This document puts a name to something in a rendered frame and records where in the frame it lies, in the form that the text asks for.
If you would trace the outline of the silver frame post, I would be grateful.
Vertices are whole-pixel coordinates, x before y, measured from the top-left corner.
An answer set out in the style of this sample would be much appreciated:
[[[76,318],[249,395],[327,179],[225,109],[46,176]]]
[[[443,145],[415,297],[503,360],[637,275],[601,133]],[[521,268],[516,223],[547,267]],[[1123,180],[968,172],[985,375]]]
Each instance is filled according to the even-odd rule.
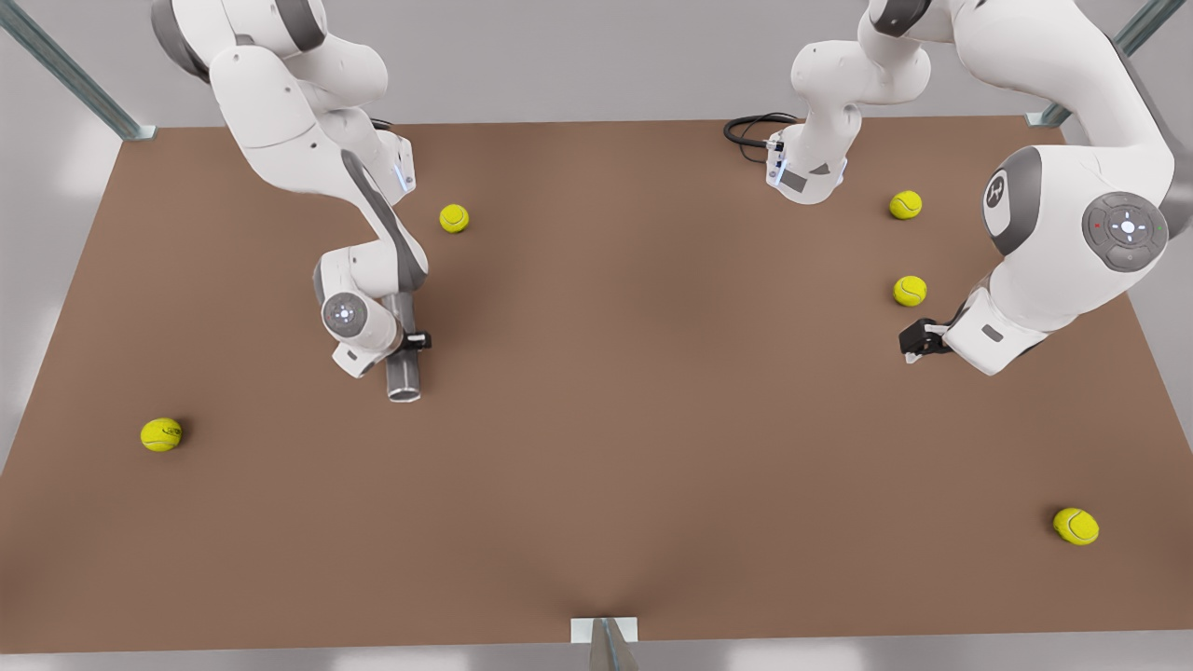
[[[1095,27],[1062,27],[1056,37],[1058,55],[1071,56],[1058,64],[1057,75],[1045,74],[1039,97],[1049,106],[1025,116],[1028,127],[1059,128],[1069,117],[1095,138],[1109,142],[1126,137],[1135,127],[1164,129],[1160,107],[1146,96],[1130,56],[1168,21],[1187,0],[1146,0],[1118,33]],[[1049,86],[1057,85],[1056,90]]]
[[[33,17],[16,4],[16,0],[0,0],[0,27],[38,60],[52,76],[56,76],[66,90],[72,90],[78,100],[82,101],[120,140],[150,141],[157,135],[157,128],[144,127],[132,119],[131,115],[115,101],[115,98],[103,90],[81,64],[78,64],[76,60],[64,53],[63,47],[33,21]]]
[[[636,641],[638,617],[570,620],[570,642],[589,645],[588,671],[639,671],[629,646]]]

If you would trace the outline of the clear tennis ball tube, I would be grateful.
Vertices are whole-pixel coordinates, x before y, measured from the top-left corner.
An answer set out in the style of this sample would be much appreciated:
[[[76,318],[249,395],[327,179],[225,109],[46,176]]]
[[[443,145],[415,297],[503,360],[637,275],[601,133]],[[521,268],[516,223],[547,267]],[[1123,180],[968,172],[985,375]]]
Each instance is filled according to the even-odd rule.
[[[391,310],[392,318],[401,324],[404,340],[418,331],[414,315],[414,296],[410,293],[392,294],[383,301]],[[420,368],[418,368],[418,350],[401,349],[385,361],[387,394],[392,404],[413,404],[421,396]]]

